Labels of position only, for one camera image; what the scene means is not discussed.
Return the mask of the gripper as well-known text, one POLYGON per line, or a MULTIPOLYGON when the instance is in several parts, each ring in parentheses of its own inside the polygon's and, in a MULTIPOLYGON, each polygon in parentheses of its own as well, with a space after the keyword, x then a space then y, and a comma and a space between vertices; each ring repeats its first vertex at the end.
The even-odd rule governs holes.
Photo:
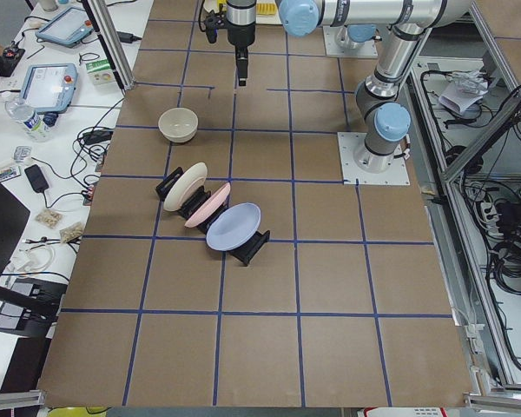
MULTIPOLYGON (((228 41, 233 46, 250 46, 255 39, 256 1, 227 0, 226 20, 228 41)), ((244 87, 248 79, 248 60, 237 60, 238 85, 244 87)))

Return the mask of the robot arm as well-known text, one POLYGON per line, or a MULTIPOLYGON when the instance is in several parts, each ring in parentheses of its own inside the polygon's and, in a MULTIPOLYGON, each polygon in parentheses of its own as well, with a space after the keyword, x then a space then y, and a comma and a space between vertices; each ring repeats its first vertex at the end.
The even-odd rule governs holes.
POLYGON ((425 33, 416 23, 392 26, 373 73, 357 88, 356 103, 367 127, 364 149, 371 157, 393 156, 411 126, 411 115, 398 103, 398 93, 425 33))
POLYGON ((319 26, 352 27, 385 24, 391 27, 387 43, 365 86, 377 97, 395 96, 412 59, 425 42, 425 33, 463 16, 470 1, 277 1, 285 31, 306 36, 319 26))

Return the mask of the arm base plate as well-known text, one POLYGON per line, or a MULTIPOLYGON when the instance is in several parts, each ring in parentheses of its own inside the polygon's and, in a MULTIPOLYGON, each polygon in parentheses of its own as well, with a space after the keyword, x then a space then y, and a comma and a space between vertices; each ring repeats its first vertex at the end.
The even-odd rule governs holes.
POLYGON ((323 28, 327 56, 375 59, 377 29, 374 24, 323 28))
POLYGON ((365 147, 363 132, 339 132, 341 171, 345 185, 409 186, 406 159, 399 142, 389 156, 375 156, 365 147))

